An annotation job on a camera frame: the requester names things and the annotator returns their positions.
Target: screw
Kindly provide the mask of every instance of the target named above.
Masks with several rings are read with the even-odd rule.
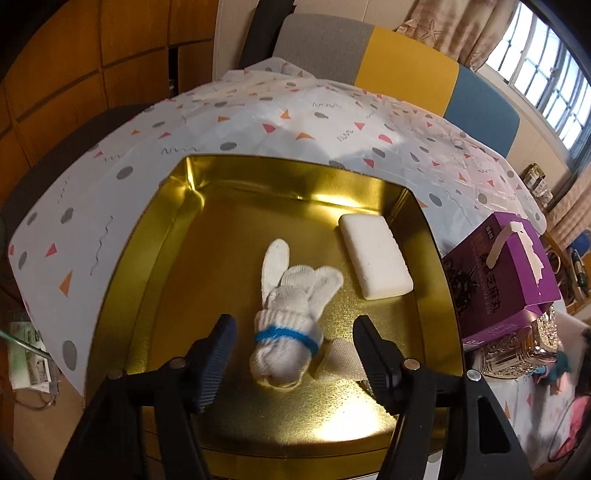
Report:
[[[478,382],[482,378],[482,375],[478,370],[468,370],[466,376],[473,382]]]
[[[114,368],[113,370],[111,370],[108,374],[108,377],[111,380],[118,380],[121,377],[123,377],[123,370],[121,370],[120,368]]]
[[[176,356],[168,363],[168,365],[170,368],[178,370],[180,368],[185,368],[187,361],[182,356]]]
[[[407,370],[418,370],[419,368],[421,368],[421,364],[419,363],[418,360],[415,360],[414,358],[407,358],[404,363],[404,368],[406,368]]]

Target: orange triangle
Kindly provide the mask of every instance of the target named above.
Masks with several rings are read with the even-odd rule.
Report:
[[[51,247],[49,247],[49,250],[47,251],[47,253],[45,254],[46,257],[50,257],[54,254],[57,253],[57,248],[55,244],[51,244]]]
[[[67,297],[70,292],[70,281],[72,280],[72,270],[66,275],[63,282],[61,282],[60,290]]]
[[[307,133],[305,133],[305,132],[302,132],[302,133],[300,133],[300,134],[299,134],[299,135],[298,135],[298,136],[297,136],[295,139],[296,139],[296,140],[300,140],[300,139],[302,139],[302,138],[310,138],[310,139],[312,139],[312,140],[316,140],[314,137],[312,137],[312,135],[308,135],[308,134],[307,134]]]

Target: blue rubber band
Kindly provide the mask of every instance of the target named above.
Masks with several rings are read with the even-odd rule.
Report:
[[[266,328],[255,335],[255,342],[258,343],[262,340],[277,340],[278,338],[293,338],[305,345],[308,350],[310,350],[312,356],[316,356],[318,353],[318,344],[314,340],[301,332],[289,328],[275,326]]]

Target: patterned curtain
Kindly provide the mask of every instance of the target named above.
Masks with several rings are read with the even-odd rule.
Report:
[[[518,0],[418,0],[396,32],[476,71],[509,28]]]
[[[546,216],[548,233],[562,250],[591,225],[591,167]]]

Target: yellow cushion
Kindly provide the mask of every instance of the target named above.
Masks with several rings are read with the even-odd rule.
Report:
[[[412,38],[375,27],[355,85],[443,116],[458,70],[459,65],[443,53]]]

